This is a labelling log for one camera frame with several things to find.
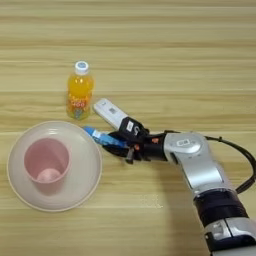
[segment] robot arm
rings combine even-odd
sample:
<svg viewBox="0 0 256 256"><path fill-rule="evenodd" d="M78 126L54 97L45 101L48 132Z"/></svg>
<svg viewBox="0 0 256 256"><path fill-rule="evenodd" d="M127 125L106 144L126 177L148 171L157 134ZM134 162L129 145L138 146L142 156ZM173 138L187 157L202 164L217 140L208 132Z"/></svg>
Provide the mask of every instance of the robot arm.
<svg viewBox="0 0 256 256"><path fill-rule="evenodd" d="M254 175L236 191L213 159L203 135L173 131L150 135L141 123L107 99L97 102L94 110L118 130L110 135L126 145L121 148L103 144L110 153L125 157L130 164L133 160L158 159L180 166L193 194L211 256L256 255L256 225L237 196L237 191L242 192L253 184ZM225 143L242 152L256 170L256 161L248 151L231 142Z"/></svg>

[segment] bottle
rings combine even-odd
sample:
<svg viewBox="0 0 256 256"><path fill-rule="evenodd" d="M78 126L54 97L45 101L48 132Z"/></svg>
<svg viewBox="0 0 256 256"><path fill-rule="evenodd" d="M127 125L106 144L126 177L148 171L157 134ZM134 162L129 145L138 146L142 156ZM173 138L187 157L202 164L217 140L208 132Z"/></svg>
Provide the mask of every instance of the bottle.
<svg viewBox="0 0 256 256"><path fill-rule="evenodd" d="M85 61L75 64L75 73L68 79L67 113L70 117L82 120L90 114L90 100L94 81Z"/></svg>

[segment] blue marker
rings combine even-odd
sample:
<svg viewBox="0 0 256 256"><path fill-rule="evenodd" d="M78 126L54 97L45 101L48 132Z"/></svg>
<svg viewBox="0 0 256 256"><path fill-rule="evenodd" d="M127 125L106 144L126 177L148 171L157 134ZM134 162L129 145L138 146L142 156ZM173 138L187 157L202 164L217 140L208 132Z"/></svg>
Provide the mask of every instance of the blue marker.
<svg viewBox="0 0 256 256"><path fill-rule="evenodd" d="M108 146L113 145L120 148L126 148L126 143L124 141L115 139L106 133L97 131L90 126L84 126L83 129L100 145Z"/></svg>

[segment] wood grain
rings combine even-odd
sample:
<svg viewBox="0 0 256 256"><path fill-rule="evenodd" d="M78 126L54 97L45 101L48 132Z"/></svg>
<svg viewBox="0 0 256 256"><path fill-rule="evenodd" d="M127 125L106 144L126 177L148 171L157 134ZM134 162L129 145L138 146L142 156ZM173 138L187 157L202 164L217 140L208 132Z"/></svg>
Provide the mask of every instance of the wood grain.
<svg viewBox="0 0 256 256"><path fill-rule="evenodd" d="M6 162L15 140L40 122L112 130L94 113L82 122L66 116L66 80L80 59L96 81L93 101L109 98L152 132L222 135L255 155L255 29L253 0L1 1L1 255L208 255L174 165L130 166L102 151L103 176L91 199L46 214L14 195ZM239 153L211 148L234 186L250 175ZM253 219L255 192L241 195Z"/></svg>

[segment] pink cup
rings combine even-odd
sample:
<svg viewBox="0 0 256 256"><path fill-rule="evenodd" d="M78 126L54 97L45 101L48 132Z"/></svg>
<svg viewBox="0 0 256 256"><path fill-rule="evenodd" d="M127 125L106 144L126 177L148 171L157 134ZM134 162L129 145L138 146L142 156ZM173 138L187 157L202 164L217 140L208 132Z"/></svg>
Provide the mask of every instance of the pink cup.
<svg viewBox="0 0 256 256"><path fill-rule="evenodd" d="M68 149L56 139L40 139L27 149L24 165L29 178L44 194L57 192L69 169Z"/></svg>

